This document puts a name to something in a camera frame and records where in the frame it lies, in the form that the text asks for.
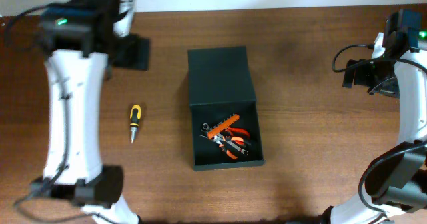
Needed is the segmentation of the black orange needle-nose pliers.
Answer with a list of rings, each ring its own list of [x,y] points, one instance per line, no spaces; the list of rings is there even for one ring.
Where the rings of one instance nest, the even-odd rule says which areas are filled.
[[[201,137],[207,138],[207,134],[201,134]],[[218,133],[213,139],[209,139],[214,142],[218,147],[231,159],[237,160],[240,157],[247,157],[249,155],[249,148],[252,143],[249,139],[243,139],[241,137],[224,136]]]

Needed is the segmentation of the silver ring wrench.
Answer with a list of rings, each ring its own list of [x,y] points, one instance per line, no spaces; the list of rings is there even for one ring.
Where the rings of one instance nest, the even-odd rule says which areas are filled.
[[[230,128],[227,129],[229,135],[224,136],[223,134],[218,133],[213,137],[208,137],[208,133],[211,130],[212,128],[207,123],[204,123],[201,128],[200,136],[216,143],[221,151],[223,151],[229,158],[236,160],[240,155],[247,156],[249,154],[247,148],[251,143],[243,137],[234,135]]]

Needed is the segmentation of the orange socket bit rail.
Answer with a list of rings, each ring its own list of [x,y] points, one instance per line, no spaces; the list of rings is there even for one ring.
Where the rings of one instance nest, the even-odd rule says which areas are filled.
[[[224,129],[227,129],[231,124],[235,123],[240,116],[238,114],[233,114],[227,119],[224,119],[222,122],[218,123],[212,129],[207,132],[207,138],[213,139],[218,133],[221,133]]]

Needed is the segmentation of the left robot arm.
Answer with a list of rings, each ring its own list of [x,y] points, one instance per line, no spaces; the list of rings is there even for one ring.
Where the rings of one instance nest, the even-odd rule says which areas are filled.
[[[99,150],[99,106],[112,65],[145,69],[149,45],[130,32],[135,0],[52,3],[40,17],[49,82],[49,150],[30,199],[69,201],[97,223],[140,223],[123,196],[124,172]]]

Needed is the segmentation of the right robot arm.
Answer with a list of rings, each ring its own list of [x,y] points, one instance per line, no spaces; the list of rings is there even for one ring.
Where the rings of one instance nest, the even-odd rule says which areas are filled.
[[[426,30],[419,12],[401,9],[367,48],[371,58],[349,60],[343,87],[365,86],[369,95],[399,100],[395,147],[375,158],[358,182],[358,192],[327,208],[319,223],[391,223],[391,218],[426,209]]]

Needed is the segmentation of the yellow black screwdriver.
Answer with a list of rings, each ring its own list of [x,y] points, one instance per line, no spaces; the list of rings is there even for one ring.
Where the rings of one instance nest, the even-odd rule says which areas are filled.
[[[131,143],[133,143],[136,139],[137,136],[137,132],[139,129],[139,121],[141,119],[141,106],[138,104],[135,104],[132,108],[131,108],[131,112],[130,112],[130,132],[131,132],[131,136],[130,136],[130,141]]]

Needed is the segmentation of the small red cutting pliers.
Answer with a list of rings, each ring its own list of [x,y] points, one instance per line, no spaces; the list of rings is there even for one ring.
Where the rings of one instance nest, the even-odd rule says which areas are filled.
[[[226,133],[232,137],[241,137],[243,139],[249,139],[250,134],[245,129],[237,128],[237,127],[228,127],[226,129]]]

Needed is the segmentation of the dark green box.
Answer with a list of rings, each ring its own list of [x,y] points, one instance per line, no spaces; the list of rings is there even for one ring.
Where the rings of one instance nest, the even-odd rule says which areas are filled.
[[[196,171],[261,166],[264,164],[256,93],[245,47],[193,49],[188,52],[189,108],[193,134],[193,168]],[[218,145],[201,137],[233,114],[240,118],[230,127],[245,129],[252,146],[247,157],[231,160]]]

